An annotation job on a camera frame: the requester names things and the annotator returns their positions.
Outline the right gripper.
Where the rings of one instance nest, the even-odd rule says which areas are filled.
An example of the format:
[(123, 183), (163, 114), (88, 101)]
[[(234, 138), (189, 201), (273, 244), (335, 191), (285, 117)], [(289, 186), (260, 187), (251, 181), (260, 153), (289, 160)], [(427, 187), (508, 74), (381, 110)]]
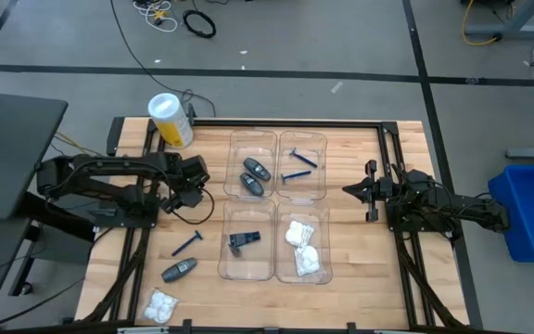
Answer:
[(375, 202), (377, 200), (389, 199), (392, 196), (392, 178), (387, 176), (379, 177), (378, 179), (375, 178), (377, 171), (375, 160), (369, 160), (365, 164), (365, 171), (367, 178), (364, 178), (357, 184), (343, 186), (342, 189), (345, 193), (353, 196), (360, 202), (367, 202), (368, 211), (366, 213), (366, 221), (375, 222), (378, 220), (378, 209)]

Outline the blue disposable razor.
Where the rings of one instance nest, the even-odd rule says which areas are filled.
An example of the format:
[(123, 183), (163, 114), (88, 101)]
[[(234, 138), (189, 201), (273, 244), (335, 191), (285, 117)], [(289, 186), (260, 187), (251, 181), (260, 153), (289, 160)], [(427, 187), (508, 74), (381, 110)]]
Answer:
[(303, 161), (303, 162), (307, 163), (312, 168), (318, 168), (318, 164), (317, 163), (315, 163), (315, 162), (309, 160), (308, 158), (305, 158), (305, 157), (301, 156), (300, 154), (298, 154), (298, 152), (296, 151), (296, 148), (293, 148), (289, 152), (289, 156), (295, 157), (295, 158), (299, 159), (300, 161)]
[(288, 179), (294, 179), (305, 175), (310, 175), (312, 171), (302, 171), (302, 172), (296, 172), (296, 173), (290, 173), (290, 174), (280, 174), (282, 183), (285, 184)]
[(195, 234), (188, 239), (186, 242), (184, 242), (182, 245), (180, 245), (176, 250), (172, 252), (172, 257), (175, 257), (179, 253), (181, 253), (185, 248), (187, 248), (191, 243), (193, 243), (196, 240), (202, 240), (203, 237), (201, 236), (200, 232), (198, 230), (195, 231)]

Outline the clear plastic bin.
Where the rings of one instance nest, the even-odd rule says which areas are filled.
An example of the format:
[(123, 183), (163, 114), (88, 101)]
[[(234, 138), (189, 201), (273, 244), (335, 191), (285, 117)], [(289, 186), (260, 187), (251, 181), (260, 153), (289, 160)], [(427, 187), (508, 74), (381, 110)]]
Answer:
[[(307, 163), (289, 156), (296, 148), (301, 156), (318, 164), (312, 168)], [(324, 135), (313, 132), (285, 131), (279, 136), (278, 157), (276, 165), (277, 181), (275, 190), (278, 195), (290, 199), (318, 200), (326, 195), (326, 150), (327, 139)], [(311, 171), (310, 175), (288, 179), (282, 183), (280, 174)]]
[[(285, 200), (278, 204), (276, 218), (275, 275), (288, 284), (327, 284), (333, 277), (329, 234), (330, 209), (322, 201), (305, 199)], [(291, 221), (298, 221), (314, 228), (308, 245), (319, 254), (320, 270), (306, 276), (298, 276), (294, 250), (285, 234)]]
[[(230, 249), (229, 236), (259, 231), (261, 239), (238, 247), (241, 256)], [(269, 199), (229, 199), (223, 207), (221, 254), (218, 273), (230, 280), (269, 280), (274, 272), (275, 205)]]
[(249, 173), (243, 165), (246, 158), (260, 162), (272, 175), (270, 181), (262, 181), (252, 175), (263, 187), (264, 194), (260, 198), (268, 198), (273, 194), (276, 165), (277, 138), (268, 131), (234, 131), (230, 137), (230, 149), (227, 162), (224, 190), (228, 195), (237, 197), (256, 197), (243, 186), (240, 174)]

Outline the white yellow wipes canister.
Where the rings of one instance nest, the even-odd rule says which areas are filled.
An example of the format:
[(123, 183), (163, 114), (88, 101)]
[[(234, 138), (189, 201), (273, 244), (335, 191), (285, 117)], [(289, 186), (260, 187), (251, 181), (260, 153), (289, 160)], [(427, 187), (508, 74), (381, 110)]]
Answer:
[(186, 148), (193, 142), (193, 130), (177, 96), (158, 94), (149, 100), (147, 111), (170, 147)]

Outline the grey desk leg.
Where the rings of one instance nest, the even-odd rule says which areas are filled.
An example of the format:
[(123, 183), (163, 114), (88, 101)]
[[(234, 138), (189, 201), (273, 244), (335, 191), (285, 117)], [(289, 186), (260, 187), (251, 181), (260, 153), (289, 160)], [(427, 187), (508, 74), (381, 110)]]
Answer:
[(461, 25), (461, 36), (469, 45), (488, 45), (499, 42), (504, 37), (534, 39), (534, 25), (528, 22), (534, 17), (534, 0), (522, 0), (522, 5), (515, 9), (513, 2), (507, 0), (511, 8), (511, 18), (502, 24), (472, 24), (467, 23), (470, 10), (475, 3), (483, 4), (487, 0), (460, 0), (466, 4)]

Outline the black aluminium table frame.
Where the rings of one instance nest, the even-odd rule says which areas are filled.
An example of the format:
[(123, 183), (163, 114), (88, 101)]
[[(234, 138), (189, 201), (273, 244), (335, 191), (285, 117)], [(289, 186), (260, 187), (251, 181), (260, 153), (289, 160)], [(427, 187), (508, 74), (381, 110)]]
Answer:
[[(218, 273), (223, 231), (223, 190), (230, 136), (235, 130), (302, 131), (327, 139), (326, 195), (333, 277), (325, 285), (296, 285), (270, 278), (265, 281), (229, 280)], [(369, 122), (204, 119), (197, 123), (188, 155), (205, 158), (213, 203), (203, 203), (183, 216), (161, 216), (149, 239), (140, 304), (153, 289), (179, 300), (170, 320), (171, 332), (188, 325), (195, 333), (218, 329), (224, 333), (312, 334), (325, 329), (406, 329), (401, 272), (396, 243), (384, 221), (368, 224), (364, 208), (342, 187), (359, 182), (364, 164), (381, 157), (378, 133)], [(172, 257), (172, 252), (198, 230), (203, 237)], [(196, 258), (186, 276), (165, 283), (161, 274), (170, 266)]]

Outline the black desk leg frame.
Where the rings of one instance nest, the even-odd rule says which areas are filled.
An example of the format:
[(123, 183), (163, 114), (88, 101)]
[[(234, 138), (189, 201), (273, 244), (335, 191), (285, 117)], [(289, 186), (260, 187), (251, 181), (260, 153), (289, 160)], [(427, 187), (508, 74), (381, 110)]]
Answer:
[(9, 289), (9, 296), (30, 294), (32, 284), (27, 280), (35, 260), (63, 263), (86, 263), (95, 233), (86, 219), (49, 204), (27, 192), (16, 211), (17, 218), (29, 224), (24, 239), (30, 242), (25, 255), (19, 257), (19, 270)]

